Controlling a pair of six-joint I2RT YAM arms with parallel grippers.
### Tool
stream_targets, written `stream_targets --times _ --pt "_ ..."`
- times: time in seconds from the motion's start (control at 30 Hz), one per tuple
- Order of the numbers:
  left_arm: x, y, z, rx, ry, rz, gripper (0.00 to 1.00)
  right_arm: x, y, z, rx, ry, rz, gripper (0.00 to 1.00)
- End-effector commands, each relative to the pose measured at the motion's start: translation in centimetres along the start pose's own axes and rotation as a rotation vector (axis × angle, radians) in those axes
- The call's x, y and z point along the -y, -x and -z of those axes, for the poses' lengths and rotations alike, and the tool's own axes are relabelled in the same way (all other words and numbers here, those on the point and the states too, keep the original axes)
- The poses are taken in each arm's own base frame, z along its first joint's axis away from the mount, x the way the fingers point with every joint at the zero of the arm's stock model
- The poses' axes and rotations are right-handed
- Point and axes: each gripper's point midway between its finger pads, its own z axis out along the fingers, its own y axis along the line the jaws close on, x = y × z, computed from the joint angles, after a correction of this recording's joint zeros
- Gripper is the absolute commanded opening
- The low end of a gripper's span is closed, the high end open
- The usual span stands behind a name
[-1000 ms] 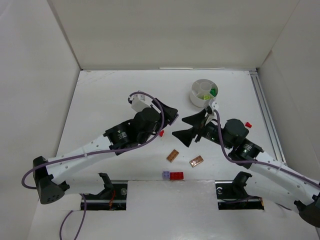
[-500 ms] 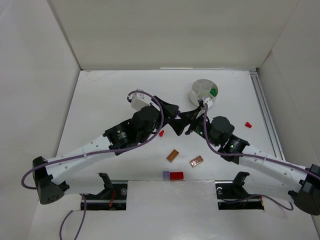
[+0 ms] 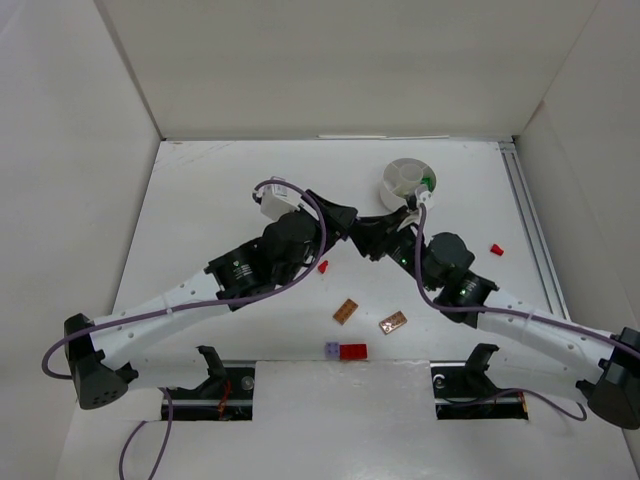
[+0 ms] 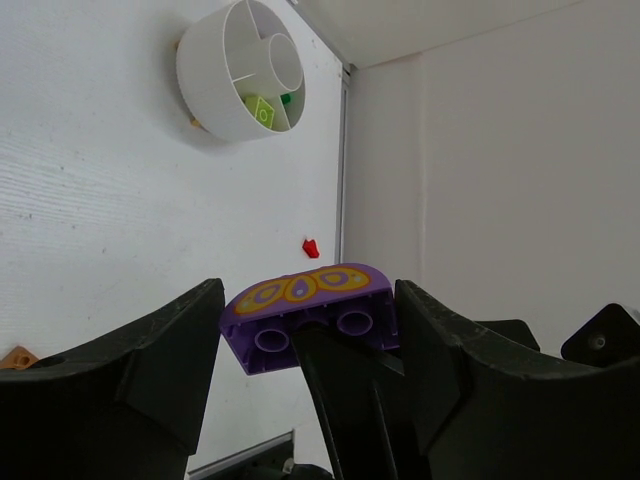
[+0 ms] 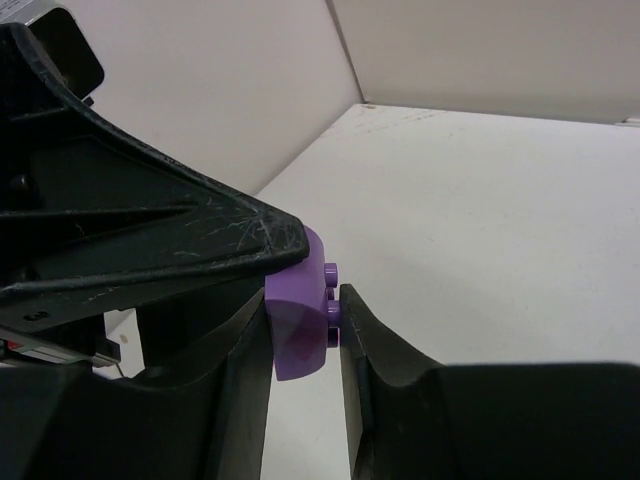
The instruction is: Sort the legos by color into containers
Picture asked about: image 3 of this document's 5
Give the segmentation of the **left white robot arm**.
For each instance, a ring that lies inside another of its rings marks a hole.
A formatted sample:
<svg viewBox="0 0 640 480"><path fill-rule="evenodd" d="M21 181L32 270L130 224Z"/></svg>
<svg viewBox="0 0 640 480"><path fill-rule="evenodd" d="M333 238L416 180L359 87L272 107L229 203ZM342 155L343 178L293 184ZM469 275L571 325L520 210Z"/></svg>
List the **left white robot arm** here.
<svg viewBox="0 0 640 480"><path fill-rule="evenodd" d="M232 313L300 283L357 219L353 207L281 179L252 194L270 219L263 233L210 261L179 286L134 308L90 320L68 318L65 356L79 406L93 410L121 398L140 376L136 355L201 321Z"/></svg>

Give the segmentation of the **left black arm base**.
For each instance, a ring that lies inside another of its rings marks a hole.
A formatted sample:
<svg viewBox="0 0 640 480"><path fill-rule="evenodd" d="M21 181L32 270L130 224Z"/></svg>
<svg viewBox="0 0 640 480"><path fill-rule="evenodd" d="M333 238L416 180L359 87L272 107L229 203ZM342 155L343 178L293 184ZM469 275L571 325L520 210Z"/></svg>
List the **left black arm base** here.
<svg viewBox="0 0 640 480"><path fill-rule="evenodd" d="M206 376L193 388L168 390L173 420L183 422L251 421L256 362L222 360L214 347L200 346Z"/></svg>

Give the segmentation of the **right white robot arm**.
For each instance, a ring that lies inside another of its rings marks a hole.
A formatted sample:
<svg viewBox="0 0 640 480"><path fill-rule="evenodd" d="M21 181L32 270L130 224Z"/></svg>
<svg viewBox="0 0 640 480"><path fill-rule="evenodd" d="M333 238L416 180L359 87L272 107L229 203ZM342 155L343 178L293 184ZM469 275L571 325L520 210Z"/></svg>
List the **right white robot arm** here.
<svg viewBox="0 0 640 480"><path fill-rule="evenodd" d="M354 220L349 236L372 261L392 259L416 282L419 295L448 320L506 338L561 363L569 395L617 427L639 427L639 333L590 329L520 301L471 269L475 256L450 232L425 241L427 211L401 208Z"/></svg>

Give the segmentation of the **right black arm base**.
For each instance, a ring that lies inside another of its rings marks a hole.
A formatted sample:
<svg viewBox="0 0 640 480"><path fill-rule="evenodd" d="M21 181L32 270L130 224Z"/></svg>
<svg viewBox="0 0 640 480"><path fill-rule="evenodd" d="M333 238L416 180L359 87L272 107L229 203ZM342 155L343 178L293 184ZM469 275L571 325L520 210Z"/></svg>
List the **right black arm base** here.
<svg viewBox="0 0 640 480"><path fill-rule="evenodd" d="M528 420L521 393L488 400L500 389L486 375L499 347L478 344L466 360L435 361L430 365L438 420Z"/></svg>

